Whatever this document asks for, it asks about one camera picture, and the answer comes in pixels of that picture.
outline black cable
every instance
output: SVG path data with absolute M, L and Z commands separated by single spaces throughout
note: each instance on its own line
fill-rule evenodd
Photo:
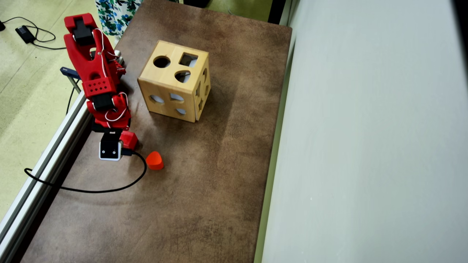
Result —
M 35 38 L 36 41 L 38 41 L 38 42 L 45 43 L 45 42 L 50 42 L 50 41 L 54 41 L 54 40 L 55 40 L 55 35 L 54 35 L 54 33 L 50 32 L 50 31 L 47 31 L 47 30 L 45 30 L 45 29 L 38 28 L 38 27 L 32 27 L 32 26 L 25 26 L 25 27 L 27 27 L 27 28 L 35 28 L 35 29 L 37 30 L 37 31 L 36 31 L 36 35 L 34 36 L 34 38 Z M 53 36 L 53 39 L 49 39 L 49 40 L 39 40 L 39 39 L 37 38 L 37 34 L 39 33 L 39 30 L 42 30 L 42 31 L 44 31 L 44 32 L 47 32 L 47 33 L 51 34 L 51 35 Z
M 44 46 L 36 45 L 36 44 L 34 44 L 34 42 L 31 42 L 31 44 L 33 44 L 36 47 L 43 47 L 43 48 L 52 49 L 52 50 L 66 49 L 66 47 L 58 47 L 58 48 L 44 47 Z
M 45 42 L 50 42 L 50 41 L 55 40 L 56 37 L 55 37 L 54 33 L 50 32 L 50 31 L 47 31 L 47 30 L 45 30 L 45 29 L 42 29 L 42 28 L 37 27 L 36 24 L 34 24 L 31 20 L 26 19 L 26 18 L 24 18 L 24 17 L 22 17 L 22 16 L 12 17 L 12 18 L 10 18 L 10 19 L 4 21 L 3 23 L 6 23 L 6 22 L 8 22 L 8 21 L 10 21 L 10 20 L 12 20 L 12 19 L 16 19 L 16 18 L 24 19 L 24 20 L 26 20 L 26 21 L 28 21 L 29 23 L 31 23 L 31 24 L 34 25 L 34 27 L 31 27 L 31 26 L 26 26 L 26 27 L 35 28 L 35 29 L 36 29 L 36 34 L 34 35 L 35 41 L 38 41 L 38 42 L 41 42 L 41 43 L 45 43 Z M 52 39 L 49 39 L 49 40 L 39 40 L 39 39 L 37 39 L 37 35 L 39 34 L 39 30 L 42 30 L 42 31 L 44 31 L 44 32 L 47 32 L 47 33 L 51 34 L 51 35 L 53 36 L 53 38 L 52 38 Z M 52 50 L 66 49 L 66 47 L 62 47 L 62 48 L 50 48 L 50 47 L 44 47 L 44 46 L 36 45 L 36 44 L 34 44 L 33 42 L 31 42 L 31 43 L 32 43 L 34 46 L 43 47 L 43 48 L 52 49 Z
M 49 183 L 49 182 L 46 182 L 46 181 L 43 181 L 37 177 L 34 177 L 34 175 L 32 175 L 30 172 L 32 172 L 32 169 L 30 168 L 25 168 L 24 169 L 24 172 L 29 176 L 31 177 L 32 179 L 38 181 L 38 182 L 41 182 L 45 185 L 48 185 L 48 186 L 52 186 L 52 187 L 58 187 L 60 189 L 63 189 L 63 190 L 68 190 L 68 191 L 73 191 L 73 192 L 80 192 L 80 193 L 88 193 L 88 194 L 102 194 L 102 193 L 110 193 L 110 192 L 117 192 L 117 191 L 121 191 L 121 190 L 124 190 L 124 189 L 127 189 L 129 187 L 131 187 L 132 185 L 136 184 L 141 178 L 143 178 L 143 176 L 145 175 L 146 173 L 146 161 L 145 161 L 145 158 L 143 158 L 143 156 L 141 156 L 139 153 L 137 152 L 132 152 L 132 154 L 138 156 L 142 161 L 143 161 L 143 164 L 145 165 L 145 169 L 143 170 L 143 173 L 140 175 L 140 177 L 138 177 L 135 181 L 133 181 L 131 184 L 128 184 L 124 187 L 120 187 L 120 188 L 115 188 L 115 189 L 109 189 L 109 190 L 98 190 L 98 191 L 89 191 L 89 190 L 81 190 L 81 189 L 75 189 L 75 188 L 69 188 L 69 187 L 65 187 L 65 186 L 58 186 L 58 185 L 55 185 L 53 183 Z
M 70 102 L 72 101 L 72 96 L 73 96 L 73 91 L 75 90 L 75 87 L 72 88 L 72 93 L 70 94 L 70 98 L 68 99 L 68 105 L 66 106 L 66 113 L 65 115 L 68 114 L 68 109 L 70 108 Z

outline square hole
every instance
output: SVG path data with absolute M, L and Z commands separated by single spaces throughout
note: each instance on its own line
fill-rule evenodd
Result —
M 195 67 L 197 59 L 198 59 L 197 55 L 184 53 L 182 55 L 182 58 L 180 59 L 179 64 L 184 65 L 184 66 L 189 66 L 189 67 Z

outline white wall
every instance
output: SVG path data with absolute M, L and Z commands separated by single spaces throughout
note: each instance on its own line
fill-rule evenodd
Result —
M 448 0 L 301 0 L 263 262 L 468 262 Z

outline floor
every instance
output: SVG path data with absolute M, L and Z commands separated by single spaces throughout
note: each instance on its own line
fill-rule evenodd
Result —
M 208 9 L 267 21 L 272 0 L 212 0 Z M 49 47 L 64 47 L 67 32 L 63 19 L 97 10 L 92 0 L 0 0 L 0 20 L 23 16 L 53 32 Z M 66 50 L 47 50 L 25 44 L 15 28 L 22 19 L 5 23 L 0 32 L 0 219 L 3 218 L 26 175 L 33 168 L 65 117 L 72 86 L 59 69 L 73 68 Z M 38 39 L 50 36 L 39 33 Z

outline orange block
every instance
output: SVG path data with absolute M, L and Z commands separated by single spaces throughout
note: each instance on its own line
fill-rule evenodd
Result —
M 161 155 L 159 152 L 152 152 L 146 158 L 146 164 L 151 170 L 161 170 L 164 168 Z

